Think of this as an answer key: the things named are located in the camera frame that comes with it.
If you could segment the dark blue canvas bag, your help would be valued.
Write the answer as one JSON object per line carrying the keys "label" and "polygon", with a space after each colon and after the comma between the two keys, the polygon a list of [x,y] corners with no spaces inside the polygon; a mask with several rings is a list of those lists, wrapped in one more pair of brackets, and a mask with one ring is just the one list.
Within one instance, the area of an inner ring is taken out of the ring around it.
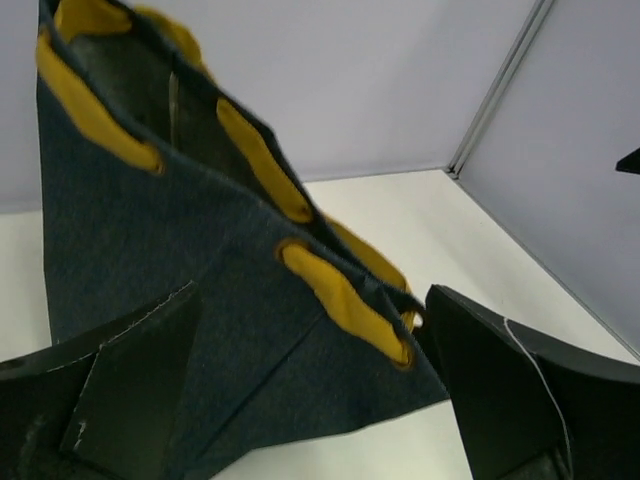
{"label": "dark blue canvas bag", "polygon": [[187,282],[201,293],[169,478],[446,399],[404,276],[314,204],[183,26],[43,1],[36,61],[53,341]]}

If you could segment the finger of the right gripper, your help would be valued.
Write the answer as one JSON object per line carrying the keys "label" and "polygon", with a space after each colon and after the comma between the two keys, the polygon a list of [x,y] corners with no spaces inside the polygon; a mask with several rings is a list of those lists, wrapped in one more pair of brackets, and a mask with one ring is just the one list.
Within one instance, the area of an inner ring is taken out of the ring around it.
{"label": "finger of the right gripper", "polygon": [[627,154],[616,163],[615,170],[628,174],[640,174],[640,148]]}

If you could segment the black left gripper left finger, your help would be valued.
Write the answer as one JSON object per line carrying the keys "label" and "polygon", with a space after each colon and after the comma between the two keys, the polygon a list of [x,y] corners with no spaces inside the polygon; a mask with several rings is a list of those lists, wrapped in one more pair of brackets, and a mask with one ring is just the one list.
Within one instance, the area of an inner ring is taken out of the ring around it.
{"label": "black left gripper left finger", "polygon": [[165,478],[201,311],[189,282],[2,362],[2,478]]}

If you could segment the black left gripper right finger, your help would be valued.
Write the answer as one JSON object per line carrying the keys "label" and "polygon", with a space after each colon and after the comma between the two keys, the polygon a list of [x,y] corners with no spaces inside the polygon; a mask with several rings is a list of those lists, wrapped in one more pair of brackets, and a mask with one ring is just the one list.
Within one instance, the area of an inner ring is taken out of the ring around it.
{"label": "black left gripper right finger", "polygon": [[475,479],[636,479],[639,368],[432,286],[424,346]]}

